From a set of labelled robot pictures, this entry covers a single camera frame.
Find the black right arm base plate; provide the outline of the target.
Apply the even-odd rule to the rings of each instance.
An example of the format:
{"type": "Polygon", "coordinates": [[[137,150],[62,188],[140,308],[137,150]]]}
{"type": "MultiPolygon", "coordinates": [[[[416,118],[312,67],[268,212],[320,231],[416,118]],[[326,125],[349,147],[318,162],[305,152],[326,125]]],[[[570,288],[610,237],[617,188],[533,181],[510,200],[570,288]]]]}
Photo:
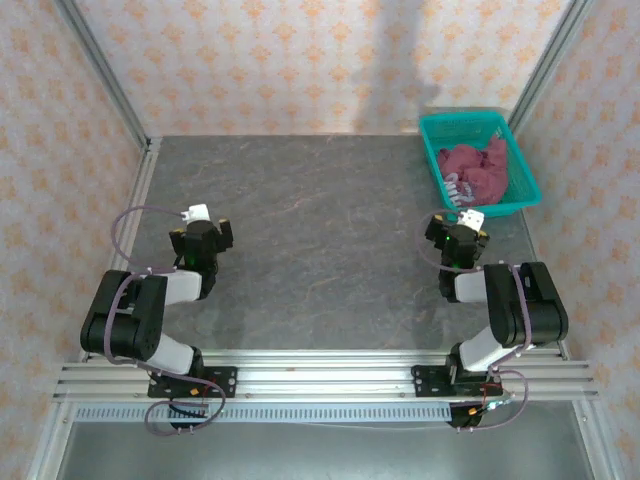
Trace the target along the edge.
{"type": "Polygon", "coordinates": [[[417,397],[498,397],[502,384],[486,372],[468,372],[453,366],[414,365],[411,375],[417,397]]]}

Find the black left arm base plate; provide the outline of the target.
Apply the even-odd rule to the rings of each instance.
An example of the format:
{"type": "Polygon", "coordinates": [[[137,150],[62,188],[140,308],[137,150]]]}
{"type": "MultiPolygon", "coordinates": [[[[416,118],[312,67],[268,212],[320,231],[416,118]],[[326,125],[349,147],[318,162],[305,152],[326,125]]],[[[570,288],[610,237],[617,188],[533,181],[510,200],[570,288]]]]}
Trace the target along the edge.
{"type": "MultiPolygon", "coordinates": [[[[236,395],[236,385],[238,368],[234,366],[205,366],[197,374],[189,373],[194,378],[215,383],[220,387],[227,398],[234,398],[236,395]]],[[[158,399],[204,399],[219,398],[220,393],[209,385],[201,382],[179,380],[167,375],[152,373],[150,375],[147,395],[150,398],[158,399]],[[197,397],[189,395],[191,389],[198,389],[200,394],[197,397]]]]}

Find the aluminium frame post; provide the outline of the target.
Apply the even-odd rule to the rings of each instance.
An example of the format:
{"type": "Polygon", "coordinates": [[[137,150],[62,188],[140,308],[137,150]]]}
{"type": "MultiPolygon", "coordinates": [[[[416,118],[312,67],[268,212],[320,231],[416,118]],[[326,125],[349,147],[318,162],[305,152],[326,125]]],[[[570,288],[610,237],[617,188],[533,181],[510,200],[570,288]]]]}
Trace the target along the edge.
{"type": "Polygon", "coordinates": [[[569,51],[576,35],[596,0],[570,0],[555,30],[541,54],[527,84],[509,116],[508,125],[516,135],[533,112],[536,102],[552,79],[563,56],[569,51]]]}
{"type": "Polygon", "coordinates": [[[76,0],[53,0],[53,3],[76,36],[135,143],[146,150],[150,139],[76,0]]]}

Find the grey metal lower panel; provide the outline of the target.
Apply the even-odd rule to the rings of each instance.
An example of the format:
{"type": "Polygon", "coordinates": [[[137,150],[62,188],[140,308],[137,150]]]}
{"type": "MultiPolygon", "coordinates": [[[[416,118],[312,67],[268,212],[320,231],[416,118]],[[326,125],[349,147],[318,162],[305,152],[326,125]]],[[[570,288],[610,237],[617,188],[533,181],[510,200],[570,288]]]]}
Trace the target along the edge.
{"type": "Polygon", "coordinates": [[[592,480],[581,442],[529,412],[489,432],[218,424],[157,438],[136,424],[77,424],[58,480],[592,480]]]}

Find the teal plastic mesh basket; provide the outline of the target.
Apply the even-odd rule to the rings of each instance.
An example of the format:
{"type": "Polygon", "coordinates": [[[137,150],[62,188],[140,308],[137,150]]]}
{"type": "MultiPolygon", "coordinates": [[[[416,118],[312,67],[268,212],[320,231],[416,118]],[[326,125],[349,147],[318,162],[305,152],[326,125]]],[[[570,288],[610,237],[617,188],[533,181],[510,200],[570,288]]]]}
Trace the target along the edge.
{"type": "Polygon", "coordinates": [[[442,148],[452,150],[457,145],[481,149],[487,147],[493,137],[506,141],[508,186],[497,204],[479,206],[477,210],[487,218],[497,218],[537,206],[541,202],[542,194],[535,177],[500,113],[485,110],[427,115],[420,119],[419,131],[425,145],[427,165],[445,208],[458,209],[446,191],[437,165],[437,154],[442,148]]]}

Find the maroon printed t-shirt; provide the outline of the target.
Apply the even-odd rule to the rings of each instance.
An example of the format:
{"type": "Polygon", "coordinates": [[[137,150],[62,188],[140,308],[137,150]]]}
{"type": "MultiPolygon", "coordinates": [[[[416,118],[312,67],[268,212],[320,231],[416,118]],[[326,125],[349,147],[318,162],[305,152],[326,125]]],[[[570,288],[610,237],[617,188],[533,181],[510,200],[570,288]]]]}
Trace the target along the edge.
{"type": "Polygon", "coordinates": [[[455,207],[495,205],[507,190],[507,143],[504,139],[492,137],[483,150],[466,144],[441,149],[437,164],[447,198],[455,207]]]}

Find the aluminium frame leg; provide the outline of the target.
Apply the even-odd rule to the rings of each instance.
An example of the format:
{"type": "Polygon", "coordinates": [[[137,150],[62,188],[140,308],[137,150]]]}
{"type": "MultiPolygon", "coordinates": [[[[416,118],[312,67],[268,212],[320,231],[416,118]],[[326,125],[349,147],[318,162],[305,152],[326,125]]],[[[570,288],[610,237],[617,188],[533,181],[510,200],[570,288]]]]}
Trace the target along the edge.
{"type": "Polygon", "coordinates": [[[600,402],[582,399],[572,405],[594,480],[620,480],[619,461],[600,402]]]}
{"type": "Polygon", "coordinates": [[[54,402],[47,410],[45,423],[27,473],[27,480],[56,480],[75,420],[74,402],[54,402]]]}

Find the aluminium extrusion mounting rail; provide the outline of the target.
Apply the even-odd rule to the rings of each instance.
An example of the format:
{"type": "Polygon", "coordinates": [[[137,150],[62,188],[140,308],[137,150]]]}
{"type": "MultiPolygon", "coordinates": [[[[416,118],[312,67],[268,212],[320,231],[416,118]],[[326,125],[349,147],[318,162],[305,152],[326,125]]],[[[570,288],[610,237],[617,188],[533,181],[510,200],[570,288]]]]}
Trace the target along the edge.
{"type": "MultiPolygon", "coordinates": [[[[235,366],[238,402],[406,402],[414,399],[410,370],[441,366],[442,351],[429,350],[209,350],[207,366],[235,366]]],[[[506,363],[506,389],[534,401],[595,399],[598,387],[584,360],[569,360],[559,348],[530,351],[506,363]]],[[[58,401],[138,401],[149,378],[131,365],[116,366],[97,355],[66,363],[53,397],[58,401]]]]}

